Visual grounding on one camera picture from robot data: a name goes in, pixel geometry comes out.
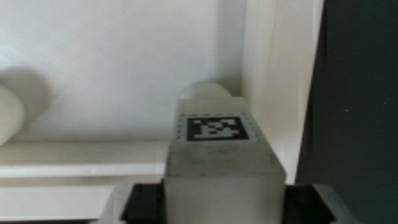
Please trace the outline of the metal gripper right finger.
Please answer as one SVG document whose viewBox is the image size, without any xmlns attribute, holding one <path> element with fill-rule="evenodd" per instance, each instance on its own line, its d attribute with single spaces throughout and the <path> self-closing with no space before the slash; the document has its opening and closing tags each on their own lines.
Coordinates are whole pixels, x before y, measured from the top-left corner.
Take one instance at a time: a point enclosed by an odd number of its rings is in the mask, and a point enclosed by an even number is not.
<svg viewBox="0 0 398 224">
<path fill-rule="evenodd" d="M 283 224 L 356 224 L 356 216 L 331 186 L 286 186 Z"/>
</svg>

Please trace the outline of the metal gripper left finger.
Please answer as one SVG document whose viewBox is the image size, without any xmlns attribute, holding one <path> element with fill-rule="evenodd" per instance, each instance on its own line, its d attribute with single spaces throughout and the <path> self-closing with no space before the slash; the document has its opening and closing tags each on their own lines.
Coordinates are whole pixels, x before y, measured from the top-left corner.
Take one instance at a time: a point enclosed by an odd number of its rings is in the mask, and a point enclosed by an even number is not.
<svg viewBox="0 0 398 224">
<path fill-rule="evenodd" d="M 123 186 L 112 196 L 100 224 L 165 224 L 164 184 Z"/>
</svg>

